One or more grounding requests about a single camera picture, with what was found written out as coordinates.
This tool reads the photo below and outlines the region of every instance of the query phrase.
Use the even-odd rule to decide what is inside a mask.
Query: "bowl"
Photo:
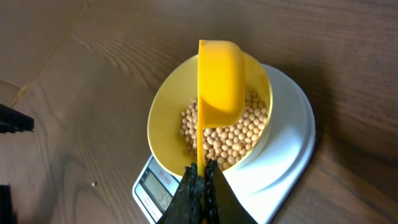
[[[244,53],[246,88],[256,90],[268,108],[266,127],[253,148],[235,165],[224,170],[232,172],[253,160],[264,148],[271,126],[272,88],[268,76],[261,64],[252,56]],[[182,178],[185,166],[196,161],[186,153],[185,142],[181,139],[181,111],[197,97],[198,55],[178,66],[159,88],[148,118],[148,142],[156,161],[170,174]]]

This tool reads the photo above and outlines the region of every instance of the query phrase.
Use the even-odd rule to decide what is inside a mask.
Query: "black object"
[[[256,221],[242,207],[216,161],[209,161],[205,179],[197,176],[197,165],[186,167],[178,189],[157,223],[245,223]]]
[[[17,223],[16,215],[12,212],[11,187],[0,185],[0,223]]]
[[[34,126],[33,118],[0,104],[0,133],[33,131]]]

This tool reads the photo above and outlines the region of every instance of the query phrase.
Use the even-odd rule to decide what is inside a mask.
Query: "digital scale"
[[[268,140],[255,159],[225,174],[241,205],[258,223],[270,222],[308,164],[315,144],[315,118],[304,92],[281,71],[263,67],[274,95]],[[166,211],[179,181],[150,156],[132,187],[132,196],[150,223]]]

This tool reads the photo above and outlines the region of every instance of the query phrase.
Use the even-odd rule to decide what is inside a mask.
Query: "yellow spoon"
[[[200,40],[198,57],[198,175],[205,176],[203,130],[233,125],[245,95],[241,49],[230,41]]]

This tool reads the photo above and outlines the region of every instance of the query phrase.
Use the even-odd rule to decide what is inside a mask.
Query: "wooden floor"
[[[150,104],[199,39],[312,104],[313,158],[274,223],[398,223],[397,21],[395,0],[0,1],[0,103],[35,119],[0,135],[18,223],[147,223],[131,187]]]

